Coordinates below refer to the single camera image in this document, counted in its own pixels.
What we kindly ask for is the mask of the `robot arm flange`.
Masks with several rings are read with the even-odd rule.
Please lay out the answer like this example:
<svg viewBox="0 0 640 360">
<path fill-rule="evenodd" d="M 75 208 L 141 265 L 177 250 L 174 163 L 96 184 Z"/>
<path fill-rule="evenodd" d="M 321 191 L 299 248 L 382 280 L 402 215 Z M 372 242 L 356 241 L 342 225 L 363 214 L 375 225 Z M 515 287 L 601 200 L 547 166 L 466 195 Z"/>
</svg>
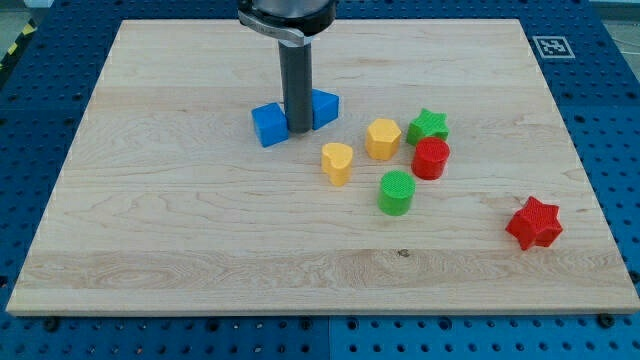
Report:
<svg viewBox="0 0 640 360">
<path fill-rule="evenodd" d="M 302 47 L 335 20 L 336 0 L 238 0 L 241 25 L 287 46 Z"/>
</svg>

